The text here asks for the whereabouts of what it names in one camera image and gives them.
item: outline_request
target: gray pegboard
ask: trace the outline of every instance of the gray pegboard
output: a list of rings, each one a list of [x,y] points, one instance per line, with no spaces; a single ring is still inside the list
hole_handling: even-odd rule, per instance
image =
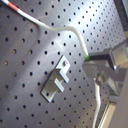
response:
[[[112,0],[11,0],[21,10],[52,27],[74,26],[89,53],[114,47],[125,39]],[[60,57],[71,67],[48,103],[40,94]],[[0,127],[90,128],[95,111],[94,83],[82,69],[78,39],[72,32],[53,33],[38,27],[0,1]],[[102,106],[111,93],[101,87]]]

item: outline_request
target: cable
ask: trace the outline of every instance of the cable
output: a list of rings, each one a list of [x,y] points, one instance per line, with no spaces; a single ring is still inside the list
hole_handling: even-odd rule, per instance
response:
[[[97,120],[98,113],[99,113],[100,106],[101,106],[100,86],[98,84],[96,84],[95,79],[94,79],[94,83],[95,83],[96,110],[95,110],[95,114],[94,114],[92,128],[95,128],[96,120]]]
[[[66,27],[59,27],[59,28],[52,28],[49,27],[48,25],[40,22],[39,20],[35,19],[34,17],[28,15],[27,13],[23,12],[22,10],[20,10],[18,7],[16,7],[15,5],[13,5],[11,2],[9,2],[8,0],[2,0],[6,5],[8,5],[9,7],[11,7],[13,10],[15,10],[17,13],[19,13],[21,16],[27,18],[28,20],[32,21],[33,23],[44,27],[47,30],[50,30],[52,32],[60,32],[60,31],[72,31],[76,34],[79,42],[80,42],[80,46],[82,48],[85,60],[89,60],[89,55],[88,55],[88,50],[87,47],[85,45],[84,39],[81,35],[81,33],[75,28],[75,27],[71,27],[71,26],[66,26]]]

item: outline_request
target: pegboard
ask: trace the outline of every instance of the pegboard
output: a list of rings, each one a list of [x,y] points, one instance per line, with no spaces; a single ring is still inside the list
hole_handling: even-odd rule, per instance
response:
[[[89,53],[114,47],[125,39],[112,0],[11,0],[21,10],[51,27],[74,26]],[[62,55],[71,67],[69,83],[51,103],[40,94]],[[0,127],[91,128],[95,90],[86,77],[84,56],[72,32],[53,33],[15,13],[0,1]],[[111,89],[101,87],[102,105]]]

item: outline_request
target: white wire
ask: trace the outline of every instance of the white wire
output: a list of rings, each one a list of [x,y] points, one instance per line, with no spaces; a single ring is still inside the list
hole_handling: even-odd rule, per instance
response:
[[[75,27],[71,27],[71,26],[67,26],[67,27],[59,27],[59,28],[52,28],[49,27],[48,25],[40,22],[39,20],[33,18],[32,16],[26,14],[25,12],[23,12],[22,10],[18,9],[18,13],[20,15],[22,15],[23,17],[29,19],[30,21],[34,22],[35,24],[44,27],[47,30],[53,31],[53,32],[60,32],[60,31],[72,31],[77,35],[77,38],[79,39],[82,51],[84,53],[84,57],[88,57],[88,50],[87,47],[85,45],[84,39],[81,35],[81,33],[75,28]]]
[[[96,97],[96,110],[95,110],[95,114],[94,114],[92,128],[95,128],[97,117],[98,117],[98,113],[99,113],[100,106],[101,106],[100,86],[97,85],[96,83],[95,83],[95,97]]]

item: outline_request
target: metal bracket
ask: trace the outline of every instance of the metal bracket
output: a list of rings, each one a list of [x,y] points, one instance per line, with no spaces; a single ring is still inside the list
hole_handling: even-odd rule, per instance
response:
[[[69,82],[66,73],[70,68],[70,64],[65,56],[62,56],[57,66],[53,70],[49,80],[47,81],[45,87],[41,91],[41,94],[46,98],[48,102],[51,102],[57,91],[63,92],[64,87],[62,86],[62,81]]]

